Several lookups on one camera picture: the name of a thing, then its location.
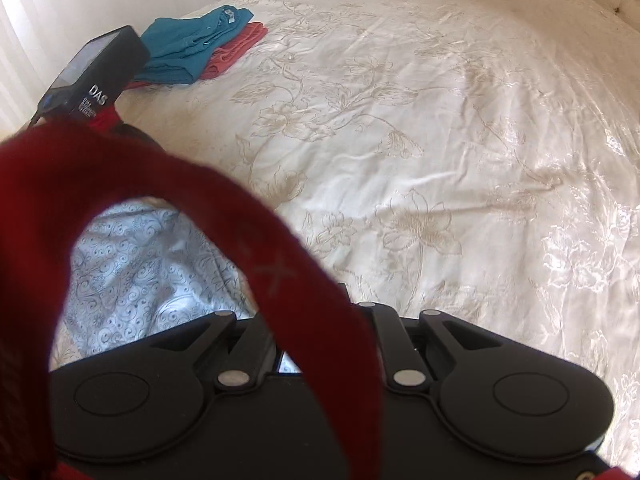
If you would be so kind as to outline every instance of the white bedspread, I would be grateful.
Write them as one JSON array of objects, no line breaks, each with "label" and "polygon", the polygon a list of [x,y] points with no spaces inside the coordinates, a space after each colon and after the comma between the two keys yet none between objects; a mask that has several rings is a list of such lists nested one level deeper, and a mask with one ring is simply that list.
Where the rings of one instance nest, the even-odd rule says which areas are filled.
[{"label": "white bedspread", "polygon": [[638,471],[640,34],[590,0],[224,3],[264,40],[125,120],[263,197],[354,301],[595,371],[603,456]]}]

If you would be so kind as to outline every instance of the black device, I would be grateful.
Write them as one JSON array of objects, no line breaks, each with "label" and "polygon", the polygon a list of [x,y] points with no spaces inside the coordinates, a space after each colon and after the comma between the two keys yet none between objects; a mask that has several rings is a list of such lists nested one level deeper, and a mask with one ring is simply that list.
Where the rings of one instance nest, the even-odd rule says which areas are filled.
[{"label": "black device", "polygon": [[89,41],[38,103],[31,124],[43,116],[86,121],[112,104],[149,60],[149,50],[130,25]]},{"label": "black device", "polygon": [[[588,370],[437,310],[354,308],[375,330],[386,383],[382,479],[589,480],[608,469],[594,451],[614,405]],[[347,480],[313,393],[278,372],[281,357],[260,314],[222,311],[59,368],[60,459],[95,480]]]}]

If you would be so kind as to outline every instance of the metal rivet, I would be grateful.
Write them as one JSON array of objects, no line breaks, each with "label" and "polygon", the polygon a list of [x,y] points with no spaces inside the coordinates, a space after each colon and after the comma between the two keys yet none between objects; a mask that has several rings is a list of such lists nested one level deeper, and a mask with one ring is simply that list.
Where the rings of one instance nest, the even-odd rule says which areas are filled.
[{"label": "metal rivet", "polygon": [[244,386],[249,382],[249,378],[249,375],[242,370],[227,370],[218,375],[218,382],[233,388]]},{"label": "metal rivet", "polygon": [[418,370],[400,370],[394,374],[394,381],[400,386],[420,386],[426,380],[427,377]]}]

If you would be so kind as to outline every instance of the red strap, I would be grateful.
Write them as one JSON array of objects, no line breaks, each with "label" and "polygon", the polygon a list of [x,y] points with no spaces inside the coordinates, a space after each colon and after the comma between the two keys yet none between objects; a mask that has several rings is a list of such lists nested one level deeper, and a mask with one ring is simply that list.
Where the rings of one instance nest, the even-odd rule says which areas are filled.
[{"label": "red strap", "polygon": [[622,472],[622,469],[614,467],[605,471],[601,475],[596,476],[594,480],[633,480],[631,476],[628,476]]},{"label": "red strap", "polygon": [[93,119],[87,124],[99,132],[109,132],[114,126],[122,123],[122,118],[118,115],[115,105],[111,104],[103,107]]},{"label": "red strap", "polygon": [[[55,468],[47,362],[70,252],[93,217],[139,196],[173,203],[242,269],[334,428],[351,478],[376,478],[382,383],[374,338],[285,225],[211,168],[64,122],[0,145],[0,472],[27,480]],[[74,478],[64,468],[56,475]]]},{"label": "red strap", "polygon": [[58,466],[51,474],[51,480],[91,480],[87,475],[73,469],[63,462],[58,462]]}]

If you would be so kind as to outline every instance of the red folded towel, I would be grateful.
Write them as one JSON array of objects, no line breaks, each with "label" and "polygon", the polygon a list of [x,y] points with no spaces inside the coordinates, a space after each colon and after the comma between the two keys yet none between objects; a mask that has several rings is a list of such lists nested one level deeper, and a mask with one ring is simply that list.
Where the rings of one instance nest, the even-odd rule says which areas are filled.
[{"label": "red folded towel", "polygon": [[[267,32],[267,28],[260,22],[247,23],[240,34],[213,51],[209,62],[198,79],[213,79],[222,74],[247,50],[258,43]],[[146,81],[132,81],[125,89],[130,90],[150,84]]]}]

